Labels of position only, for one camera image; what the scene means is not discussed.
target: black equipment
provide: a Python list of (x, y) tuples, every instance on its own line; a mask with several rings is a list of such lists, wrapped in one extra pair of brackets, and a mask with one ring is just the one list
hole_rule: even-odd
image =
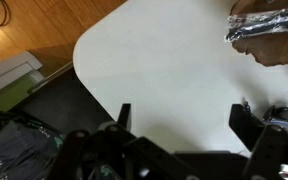
[(229, 126), (252, 152), (250, 158), (229, 152), (169, 154), (129, 132), (130, 110), (124, 104), (118, 121), (104, 123), (93, 135), (71, 132), (48, 179), (88, 179), (94, 168), (107, 165), (117, 180), (275, 180), (282, 179), (281, 164), (288, 164), (285, 129), (265, 125), (242, 105), (232, 105)]
[(279, 107), (272, 106), (263, 116), (265, 121), (274, 122), (282, 121), (288, 123), (288, 107)]

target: white tabletop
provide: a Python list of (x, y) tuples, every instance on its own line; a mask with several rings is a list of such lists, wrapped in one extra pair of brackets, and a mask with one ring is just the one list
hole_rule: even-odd
[(264, 67), (223, 42), (234, 2), (128, 1), (79, 39), (77, 75), (114, 119), (132, 103), (132, 133), (170, 152), (239, 152), (231, 105), (244, 97), (258, 117), (288, 106), (288, 65)]

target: wooden floor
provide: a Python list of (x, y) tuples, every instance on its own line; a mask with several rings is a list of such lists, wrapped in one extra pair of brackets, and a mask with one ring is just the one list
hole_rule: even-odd
[[(6, 0), (10, 23), (0, 28), (0, 61), (31, 52), (48, 76), (72, 61), (77, 39), (126, 0)], [(0, 20), (3, 17), (0, 5)]]

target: black object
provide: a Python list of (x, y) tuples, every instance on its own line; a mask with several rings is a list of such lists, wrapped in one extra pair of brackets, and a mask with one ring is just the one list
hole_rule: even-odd
[[(126, 112), (130, 105), (123, 106), (120, 117), (130, 118)], [(125, 124), (110, 122), (91, 136), (71, 132), (48, 179), (86, 179), (102, 165), (117, 180), (282, 179), (281, 164), (288, 164), (288, 133), (280, 126), (265, 126), (242, 105), (232, 106), (229, 125), (252, 151), (251, 158), (228, 152), (171, 155), (146, 138), (136, 138)]]
[(78, 129), (95, 133), (102, 123), (113, 121), (78, 79), (74, 68), (50, 80), (10, 112), (41, 120), (65, 134)]
[(238, 28), (230, 29), (226, 39), (234, 41), (239, 38), (258, 35), (266, 31), (272, 31), (272, 33), (274, 33), (275, 28), (283, 28), (285, 31), (288, 30), (288, 8), (269, 15), (267, 18), (263, 18), (259, 21), (246, 23)]
[[(257, 119), (254, 115), (252, 115), (251, 107), (250, 107), (250, 105), (248, 104), (247, 101), (245, 101), (244, 107), (245, 107), (245, 110), (249, 113), (249, 115), (253, 116), (252, 118)], [(284, 122), (284, 121), (279, 121), (279, 120), (276, 120), (276, 119), (265, 120), (265, 118), (264, 118), (263, 124), (265, 124), (265, 125), (278, 125), (278, 126), (282, 127), (283, 129), (285, 129), (288, 132), (288, 123)]]
[(272, 106), (263, 116), (264, 121), (274, 122), (274, 121), (283, 121), (288, 123), (288, 107)]

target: cloth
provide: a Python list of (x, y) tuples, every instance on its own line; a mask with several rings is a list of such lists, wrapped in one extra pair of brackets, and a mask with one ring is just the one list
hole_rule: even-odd
[(64, 136), (38, 121), (9, 117), (0, 129), (0, 180), (46, 179)]

